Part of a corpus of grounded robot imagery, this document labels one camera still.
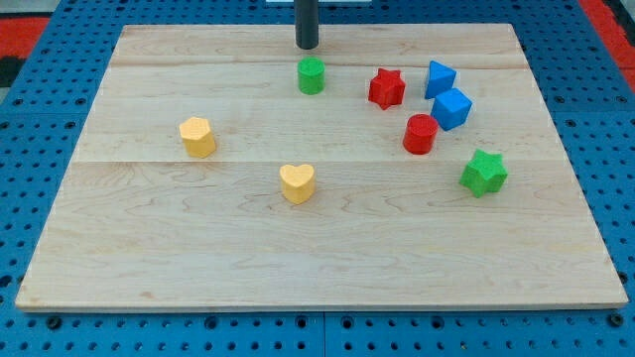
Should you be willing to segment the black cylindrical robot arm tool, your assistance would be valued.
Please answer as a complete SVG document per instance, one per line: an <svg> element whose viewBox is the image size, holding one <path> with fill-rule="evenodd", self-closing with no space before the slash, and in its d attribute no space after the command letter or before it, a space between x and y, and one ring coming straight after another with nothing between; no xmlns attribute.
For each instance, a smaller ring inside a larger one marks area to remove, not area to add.
<svg viewBox="0 0 635 357"><path fill-rule="evenodd" d="M318 46L318 0L295 0L296 45L302 50Z"/></svg>

